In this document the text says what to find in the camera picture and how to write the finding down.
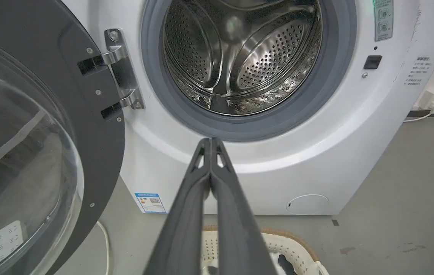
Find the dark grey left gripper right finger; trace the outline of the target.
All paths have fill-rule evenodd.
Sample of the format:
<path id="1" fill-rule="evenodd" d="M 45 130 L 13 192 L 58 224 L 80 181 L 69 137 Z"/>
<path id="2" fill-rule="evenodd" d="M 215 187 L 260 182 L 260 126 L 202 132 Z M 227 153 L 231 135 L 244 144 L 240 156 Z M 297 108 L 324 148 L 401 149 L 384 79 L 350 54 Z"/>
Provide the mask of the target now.
<path id="1" fill-rule="evenodd" d="M 219 274 L 276 274 L 224 143 L 213 137 L 210 146 L 210 186 L 218 207 Z"/>

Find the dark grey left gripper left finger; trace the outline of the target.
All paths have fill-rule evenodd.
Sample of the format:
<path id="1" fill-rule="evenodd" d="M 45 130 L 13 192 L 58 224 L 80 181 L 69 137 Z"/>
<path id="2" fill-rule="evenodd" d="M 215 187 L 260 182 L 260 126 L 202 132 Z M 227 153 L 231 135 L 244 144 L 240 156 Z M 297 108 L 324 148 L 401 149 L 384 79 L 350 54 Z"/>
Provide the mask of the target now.
<path id="1" fill-rule="evenodd" d="M 210 139 L 204 138 L 187 167 L 145 275 L 201 274 L 203 202 L 210 192 L 210 158 Z"/>

